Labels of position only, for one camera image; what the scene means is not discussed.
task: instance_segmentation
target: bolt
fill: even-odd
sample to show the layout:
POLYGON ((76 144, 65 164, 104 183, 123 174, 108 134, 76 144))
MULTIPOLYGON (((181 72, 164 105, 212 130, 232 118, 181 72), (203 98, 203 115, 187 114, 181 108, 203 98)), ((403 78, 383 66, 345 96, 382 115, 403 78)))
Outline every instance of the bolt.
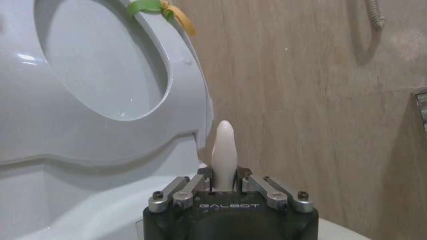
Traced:
POLYGON ((297 199, 301 201, 307 201, 308 200, 308 193, 305 191, 299 191, 297 192, 297 199))
POLYGON ((163 191, 155 191, 155 192, 152 193, 152 199, 153 199, 155 201, 163 199, 163 191))

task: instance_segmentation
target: toilet lid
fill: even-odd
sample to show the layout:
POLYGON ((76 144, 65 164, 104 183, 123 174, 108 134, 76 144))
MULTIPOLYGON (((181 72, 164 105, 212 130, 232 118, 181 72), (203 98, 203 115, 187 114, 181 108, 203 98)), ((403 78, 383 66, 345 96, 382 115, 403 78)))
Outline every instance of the toilet lid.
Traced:
POLYGON ((3 1, 0 163, 137 159, 205 143, 209 94, 185 34, 129 0, 3 1))

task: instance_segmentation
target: beige wall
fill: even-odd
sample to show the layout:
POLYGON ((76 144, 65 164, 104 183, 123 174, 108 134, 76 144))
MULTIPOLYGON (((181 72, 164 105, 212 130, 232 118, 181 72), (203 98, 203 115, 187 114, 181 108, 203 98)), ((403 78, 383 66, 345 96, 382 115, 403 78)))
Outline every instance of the beige wall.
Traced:
POLYGON ((375 240, 427 237, 427 1, 175 0, 239 162, 308 190, 320 216, 375 240))

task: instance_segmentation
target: toilet bowl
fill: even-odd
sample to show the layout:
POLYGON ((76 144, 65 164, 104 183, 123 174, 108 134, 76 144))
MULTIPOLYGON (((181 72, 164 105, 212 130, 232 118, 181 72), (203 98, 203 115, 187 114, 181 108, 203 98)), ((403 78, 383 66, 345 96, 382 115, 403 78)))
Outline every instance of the toilet bowl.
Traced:
MULTIPOLYGON (((136 240, 151 193, 200 167, 197 56, 179 24, 131 18, 129 2, 0 2, 3 240, 136 240)), ((319 235, 366 239, 327 221, 319 235)))

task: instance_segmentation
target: metal bracket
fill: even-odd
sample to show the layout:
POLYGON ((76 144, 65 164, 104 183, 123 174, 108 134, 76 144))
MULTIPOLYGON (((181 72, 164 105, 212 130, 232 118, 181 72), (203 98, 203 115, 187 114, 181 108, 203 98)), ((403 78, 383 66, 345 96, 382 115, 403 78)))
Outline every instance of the metal bracket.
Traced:
POLYGON ((291 188, 284 187, 281 182, 268 176, 264 177, 264 180, 275 189, 285 193, 289 204, 297 212, 311 213, 313 211, 313 202, 309 199, 307 192, 300 191, 296 193, 293 190, 291 190, 291 188))
POLYGON ((205 190, 207 184, 209 184, 209 182, 205 181, 204 175, 197 174, 193 176, 185 187, 173 193, 173 206, 179 207, 181 210, 189 208, 193 205, 193 196, 196 191, 205 190))
POLYGON ((168 209, 172 194, 176 193, 187 184, 188 177, 179 176, 165 186, 161 191, 155 191, 148 199, 148 210, 152 213, 163 213, 168 209))
POLYGON ((267 206, 272 209, 280 210, 287 207, 288 196, 276 190, 261 177, 251 175, 243 179, 243 189, 259 192, 265 198, 267 206))

